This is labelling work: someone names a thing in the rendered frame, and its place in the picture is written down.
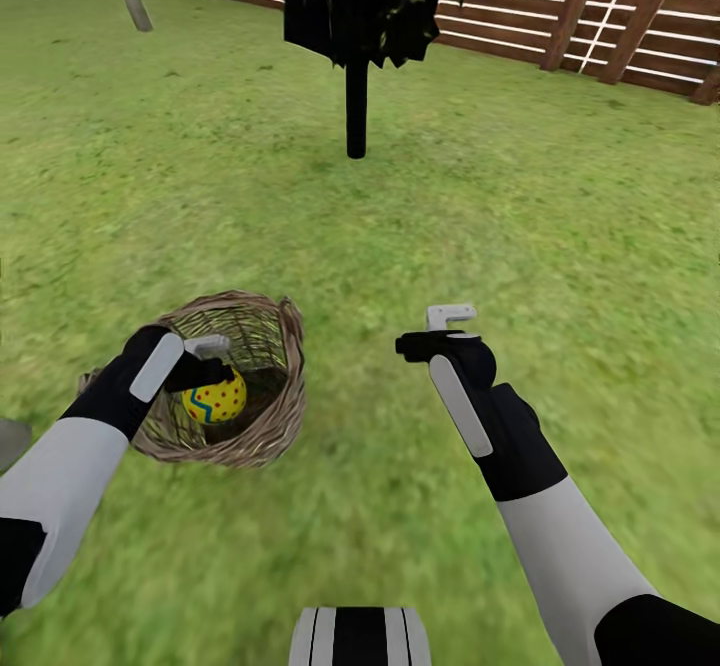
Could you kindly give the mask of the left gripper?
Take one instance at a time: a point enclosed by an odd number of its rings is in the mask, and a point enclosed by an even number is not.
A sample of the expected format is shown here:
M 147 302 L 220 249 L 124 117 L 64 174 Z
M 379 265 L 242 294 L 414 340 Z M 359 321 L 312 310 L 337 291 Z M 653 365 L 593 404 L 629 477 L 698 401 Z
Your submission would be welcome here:
M 204 357 L 198 359 L 194 356 L 195 365 L 191 374 L 182 381 L 165 381 L 163 390 L 166 393 L 199 388 L 218 384 L 224 380 L 235 381 L 232 365 L 224 362 L 222 358 Z

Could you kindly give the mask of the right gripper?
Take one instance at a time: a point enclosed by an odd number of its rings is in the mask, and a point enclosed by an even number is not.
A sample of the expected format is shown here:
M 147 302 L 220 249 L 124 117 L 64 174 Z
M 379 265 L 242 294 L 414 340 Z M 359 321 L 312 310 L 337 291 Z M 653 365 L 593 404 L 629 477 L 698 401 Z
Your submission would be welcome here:
M 414 333 L 405 333 L 402 337 L 395 339 L 395 349 L 399 355 L 404 355 L 405 360 L 409 363 L 427 362 L 427 349 L 429 345 L 439 338 L 440 334 L 449 334 L 449 331 L 421 331 Z

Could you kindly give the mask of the easter egg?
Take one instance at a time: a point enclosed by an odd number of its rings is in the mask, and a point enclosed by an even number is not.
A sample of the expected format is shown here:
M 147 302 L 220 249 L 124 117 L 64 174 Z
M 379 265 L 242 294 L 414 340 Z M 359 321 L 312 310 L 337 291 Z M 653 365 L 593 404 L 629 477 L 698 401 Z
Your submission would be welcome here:
M 198 425 L 221 427 L 238 418 L 249 397 L 249 384 L 239 371 L 233 370 L 235 381 L 201 386 L 180 392 L 184 416 Z

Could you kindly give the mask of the wicker basket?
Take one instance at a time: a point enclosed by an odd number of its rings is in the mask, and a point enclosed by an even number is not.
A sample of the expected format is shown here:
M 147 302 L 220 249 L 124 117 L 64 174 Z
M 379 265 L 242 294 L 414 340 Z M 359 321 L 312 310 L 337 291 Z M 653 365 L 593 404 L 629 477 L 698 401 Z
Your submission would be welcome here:
M 191 316 L 199 319 L 182 330 L 180 321 Z M 306 332 L 301 316 L 289 295 L 276 302 L 262 294 L 230 290 L 201 296 L 152 322 L 172 328 L 183 341 L 207 334 L 229 337 L 231 348 L 212 358 L 226 358 L 246 381 L 269 376 L 275 387 L 256 387 L 260 397 L 248 397 L 238 418 L 221 426 L 225 438 L 218 436 L 213 425 L 199 429 L 195 422 L 181 424 L 177 411 L 180 392 L 162 389 L 131 442 L 135 450 L 161 463 L 194 462 L 247 470 L 264 468 L 283 457 L 302 429 L 306 411 L 302 350 Z M 78 377 L 78 397 L 104 369 L 94 368 Z

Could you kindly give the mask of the robot trunk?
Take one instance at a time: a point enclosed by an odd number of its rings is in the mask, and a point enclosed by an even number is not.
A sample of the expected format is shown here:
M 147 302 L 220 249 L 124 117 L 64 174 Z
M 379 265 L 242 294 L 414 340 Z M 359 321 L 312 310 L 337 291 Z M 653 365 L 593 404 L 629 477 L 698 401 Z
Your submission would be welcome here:
M 289 666 L 431 666 L 416 607 L 305 607 Z

